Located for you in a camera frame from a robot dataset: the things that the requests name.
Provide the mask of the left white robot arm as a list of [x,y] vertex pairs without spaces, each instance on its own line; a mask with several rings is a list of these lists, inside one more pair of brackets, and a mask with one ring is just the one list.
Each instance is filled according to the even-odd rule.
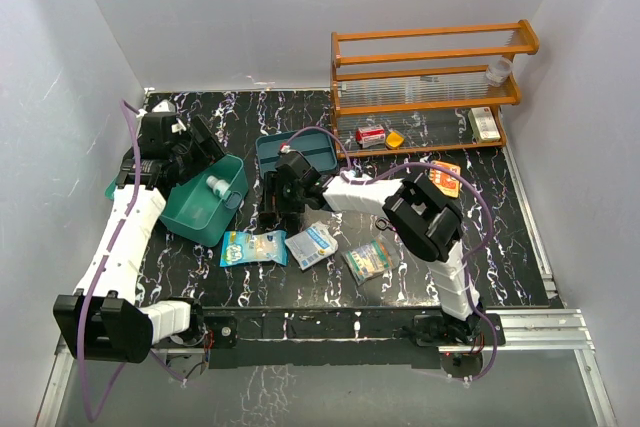
[[140,363],[174,335],[194,346],[207,323],[181,298],[139,308],[136,283],[152,231],[171,191],[224,156],[206,119],[143,113],[131,124],[132,146],[115,177],[113,205],[94,257],[73,293],[59,295],[53,315],[78,360]]

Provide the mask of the white blue gauze packet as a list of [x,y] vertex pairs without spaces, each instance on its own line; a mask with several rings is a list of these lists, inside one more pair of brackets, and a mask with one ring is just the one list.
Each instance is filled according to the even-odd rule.
[[330,234],[329,227],[322,222],[315,222],[300,233],[287,238],[285,245],[302,271],[328,259],[338,250],[338,241]]

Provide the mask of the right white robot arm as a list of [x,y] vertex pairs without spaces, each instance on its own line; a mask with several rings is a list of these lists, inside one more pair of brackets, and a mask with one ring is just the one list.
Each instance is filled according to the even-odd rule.
[[302,152],[283,149],[274,169],[262,177],[260,218],[270,222],[306,209],[375,217],[380,229],[394,231],[406,250],[426,262],[439,296],[439,313],[415,317],[400,336],[422,345],[473,345],[485,337],[498,346],[497,325],[488,316],[468,269],[469,258],[493,238],[493,227],[486,227],[476,247],[464,250],[462,212],[430,175],[447,174],[463,186],[468,181],[434,163],[413,162],[402,168],[404,176],[398,176],[396,169],[376,177],[361,176],[349,168],[329,173],[314,167]]

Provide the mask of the blue cotton swab bag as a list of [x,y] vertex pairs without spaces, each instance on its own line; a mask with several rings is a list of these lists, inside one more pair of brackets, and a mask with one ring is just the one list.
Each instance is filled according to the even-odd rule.
[[233,267],[249,263],[275,262],[286,266],[288,254],[285,245],[286,232],[275,230],[262,234],[227,231],[224,234],[220,266]]

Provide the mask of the white green cap bottle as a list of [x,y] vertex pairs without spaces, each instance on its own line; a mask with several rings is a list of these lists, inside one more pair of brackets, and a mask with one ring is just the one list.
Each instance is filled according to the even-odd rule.
[[230,195],[230,184],[224,179],[210,175],[206,179],[206,185],[217,197],[226,200]]

